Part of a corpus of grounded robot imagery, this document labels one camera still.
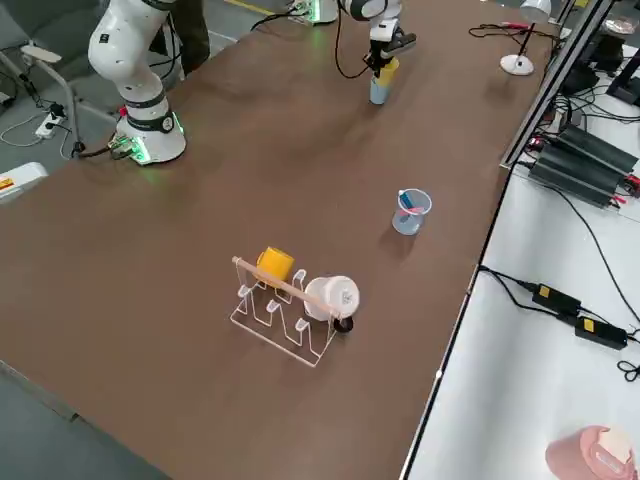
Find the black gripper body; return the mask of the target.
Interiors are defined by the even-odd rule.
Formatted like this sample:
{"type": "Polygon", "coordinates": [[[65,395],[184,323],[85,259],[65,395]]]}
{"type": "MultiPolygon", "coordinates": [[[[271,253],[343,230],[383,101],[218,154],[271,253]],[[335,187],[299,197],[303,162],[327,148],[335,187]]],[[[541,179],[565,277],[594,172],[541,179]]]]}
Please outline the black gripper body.
{"type": "Polygon", "coordinates": [[[402,51],[412,48],[417,41],[417,35],[413,32],[405,33],[403,30],[396,30],[389,42],[385,42],[381,47],[381,57],[394,57],[402,51]]]}

